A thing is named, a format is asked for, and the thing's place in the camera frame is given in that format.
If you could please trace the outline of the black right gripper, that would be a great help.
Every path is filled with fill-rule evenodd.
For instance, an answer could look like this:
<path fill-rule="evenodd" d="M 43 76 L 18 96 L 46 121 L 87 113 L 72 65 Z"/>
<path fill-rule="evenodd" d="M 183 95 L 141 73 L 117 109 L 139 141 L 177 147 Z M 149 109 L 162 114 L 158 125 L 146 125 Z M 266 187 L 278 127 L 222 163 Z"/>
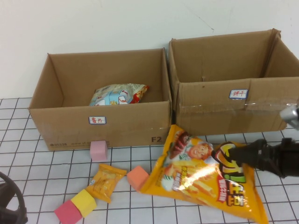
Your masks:
<path fill-rule="evenodd" d="M 270 147 L 270 155 L 258 155 L 267 147 L 267 141 L 258 139 L 248 145 L 229 149 L 230 158 L 238 165 L 247 164 L 252 168 L 269 171 L 279 177 L 299 176 L 299 144 L 291 138 L 283 138 L 281 143 Z"/>

